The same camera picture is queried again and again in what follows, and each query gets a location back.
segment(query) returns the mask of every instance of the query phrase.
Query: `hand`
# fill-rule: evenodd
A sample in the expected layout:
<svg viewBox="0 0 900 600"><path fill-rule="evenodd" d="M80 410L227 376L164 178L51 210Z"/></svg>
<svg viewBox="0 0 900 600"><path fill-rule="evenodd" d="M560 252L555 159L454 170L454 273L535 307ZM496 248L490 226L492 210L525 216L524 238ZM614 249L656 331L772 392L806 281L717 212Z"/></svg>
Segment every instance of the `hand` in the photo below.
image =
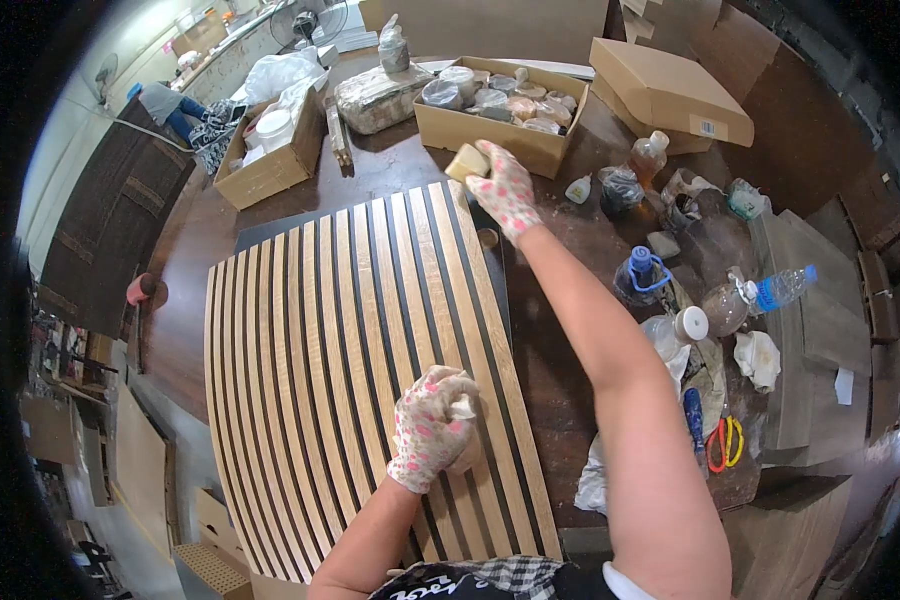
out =
<svg viewBox="0 0 900 600"><path fill-rule="evenodd" d="M477 202L500 224L500 229L516 246L516 239L530 227L539 224L540 215L534 209L534 186L527 169L514 155L500 146L478 139L474 144L490 157L492 176L489 179L468 174L466 187Z"/></svg>
<svg viewBox="0 0 900 600"><path fill-rule="evenodd" d="M411 492L426 494L430 483L467 447L476 417L470 401L479 395L465 371L428 368L396 403L396 456L386 465L386 474Z"/></svg>

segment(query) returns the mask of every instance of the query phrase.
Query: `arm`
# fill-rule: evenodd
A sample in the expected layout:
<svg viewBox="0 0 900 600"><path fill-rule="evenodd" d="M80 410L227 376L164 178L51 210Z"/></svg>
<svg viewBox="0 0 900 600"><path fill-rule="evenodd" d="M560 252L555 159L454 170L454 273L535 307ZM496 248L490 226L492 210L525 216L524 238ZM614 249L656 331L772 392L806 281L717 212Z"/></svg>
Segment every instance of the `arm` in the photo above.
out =
<svg viewBox="0 0 900 600"><path fill-rule="evenodd" d="M384 477L316 570L307 596L358 600L373 594L400 562L419 507L420 494Z"/></svg>
<svg viewBox="0 0 900 600"><path fill-rule="evenodd" d="M541 224L526 170L499 147L477 147L494 176L468 176L467 187L527 258L593 384L614 568L656 598L729 597L727 536L666 366L627 309Z"/></svg>
<svg viewBox="0 0 900 600"><path fill-rule="evenodd" d="M451 366L431 366L394 407L396 456L386 477L313 574L307 597L367 598L387 582L430 483L473 435L469 399L477 384Z"/></svg>

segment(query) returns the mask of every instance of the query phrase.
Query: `sponge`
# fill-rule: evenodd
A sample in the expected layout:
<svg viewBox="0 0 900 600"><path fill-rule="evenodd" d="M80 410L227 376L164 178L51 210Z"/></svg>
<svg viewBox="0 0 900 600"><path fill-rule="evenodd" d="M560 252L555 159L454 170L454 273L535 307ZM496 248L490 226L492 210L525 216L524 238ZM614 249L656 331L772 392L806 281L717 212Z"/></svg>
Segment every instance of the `sponge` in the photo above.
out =
<svg viewBox="0 0 900 600"><path fill-rule="evenodd" d="M480 150L470 144L463 144L456 151L456 156L453 157L450 166L443 172L450 179L466 184L468 175L486 177L491 172L491 163L487 161L487 157Z"/></svg>

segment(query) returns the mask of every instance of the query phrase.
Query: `red scissors handle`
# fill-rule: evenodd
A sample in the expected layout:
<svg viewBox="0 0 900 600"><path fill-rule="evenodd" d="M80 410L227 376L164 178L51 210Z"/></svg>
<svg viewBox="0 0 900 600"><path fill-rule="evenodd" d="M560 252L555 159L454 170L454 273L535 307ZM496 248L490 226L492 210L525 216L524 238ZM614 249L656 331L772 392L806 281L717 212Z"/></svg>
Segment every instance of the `red scissors handle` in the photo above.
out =
<svg viewBox="0 0 900 600"><path fill-rule="evenodd" d="M720 424L717 425L717 428L713 430L713 433L710 434L710 437L706 441L706 465L710 469L711 472L715 474L721 473L727 467L727 420L724 418L720 419ZM719 440L719 445L717 446L720 449L720 463L715 464L711 458L710 449L713 447L714 441Z"/></svg>

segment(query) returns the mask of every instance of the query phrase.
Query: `scissors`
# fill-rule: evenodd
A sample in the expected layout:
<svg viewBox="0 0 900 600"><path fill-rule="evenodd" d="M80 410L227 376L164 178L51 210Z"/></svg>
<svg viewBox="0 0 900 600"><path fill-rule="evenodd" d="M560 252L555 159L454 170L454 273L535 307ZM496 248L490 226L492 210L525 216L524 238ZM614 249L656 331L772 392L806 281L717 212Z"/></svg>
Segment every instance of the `scissors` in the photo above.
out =
<svg viewBox="0 0 900 600"><path fill-rule="evenodd" d="M737 451L731 458L731 449L733 447L733 431L737 432ZM720 463L712 462L710 449L713 443L719 440ZM720 424L713 430L710 437L706 441L706 464L711 472L715 474L721 473L727 467L733 467L740 460L740 455L744 451L744 430L740 421L731 415L730 408L727 403L723 403L723 410L720 412Z"/></svg>

